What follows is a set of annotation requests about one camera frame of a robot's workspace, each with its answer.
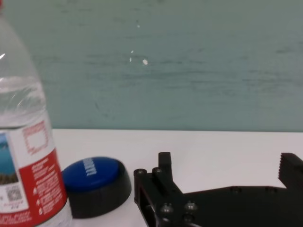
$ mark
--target white speck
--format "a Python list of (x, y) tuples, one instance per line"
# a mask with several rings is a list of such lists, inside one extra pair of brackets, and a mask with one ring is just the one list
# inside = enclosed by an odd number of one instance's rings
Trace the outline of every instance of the white speck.
[(144, 65), (148, 65), (148, 61), (146, 59), (144, 59), (142, 62)]
[(0, 60), (5, 56), (5, 53), (0, 55)]

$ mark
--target red label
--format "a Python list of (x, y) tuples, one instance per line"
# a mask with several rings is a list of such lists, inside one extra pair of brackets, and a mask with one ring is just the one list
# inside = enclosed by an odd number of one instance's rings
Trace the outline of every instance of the red label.
[(32, 227), (49, 220), (66, 204), (67, 195), (56, 150), (19, 169), (29, 209), (0, 214), (0, 227)]

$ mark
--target table surface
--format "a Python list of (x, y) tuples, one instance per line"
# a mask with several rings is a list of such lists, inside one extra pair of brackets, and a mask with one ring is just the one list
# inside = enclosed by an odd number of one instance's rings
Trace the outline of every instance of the table surface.
[[(159, 152), (171, 152), (175, 183), (182, 192), (232, 185), (282, 186), (278, 168), (282, 152), (303, 158), (303, 133), (54, 130), (62, 168), (86, 157), (121, 160), (133, 171), (148, 172)], [(98, 218), (74, 220), (74, 227), (145, 227), (134, 192), (118, 209)]]

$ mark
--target screw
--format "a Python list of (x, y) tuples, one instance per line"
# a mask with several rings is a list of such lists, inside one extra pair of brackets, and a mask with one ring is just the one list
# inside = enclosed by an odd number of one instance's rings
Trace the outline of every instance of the screw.
[(192, 222), (194, 219), (195, 219), (194, 216), (192, 216), (192, 215), (190, 215), (190, 214), (185, 214), (185, 215), (183, 215), (183, 220), (184, 220), (185, 222)]
[(147, 173), (147, 171), (145, 169), (136, 169), (134, 171), (134, 176), (136, 176), (136, 175), (143, 175), (143, 174), (146, 174), (146, 173)]
[(198, 209), (198, 206), (194, 203), (189, 201), (186, 205), (185, 205), (185, 209), (187, 209), (188, 211), (194, 211)]
[(157, 174), (162, 173), (162, 169), (160, 169), (159, 167), (153, 168), (152, 171)]
[(161, 207), (160, 211), (161, 211), (162, 213), (169, 214), (169, 213), (172, 213), (172, 212), (174, 211), (174, 209), (173, 209), (171, 203), (170, 203), (170, 204), (165, 203), (165, 204)]

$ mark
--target teal wall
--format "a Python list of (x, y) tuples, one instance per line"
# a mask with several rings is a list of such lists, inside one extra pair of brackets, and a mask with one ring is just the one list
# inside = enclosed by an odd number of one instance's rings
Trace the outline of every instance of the teal wall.
[(5, 4), (56, 128), (303, 131), (302, 0)]

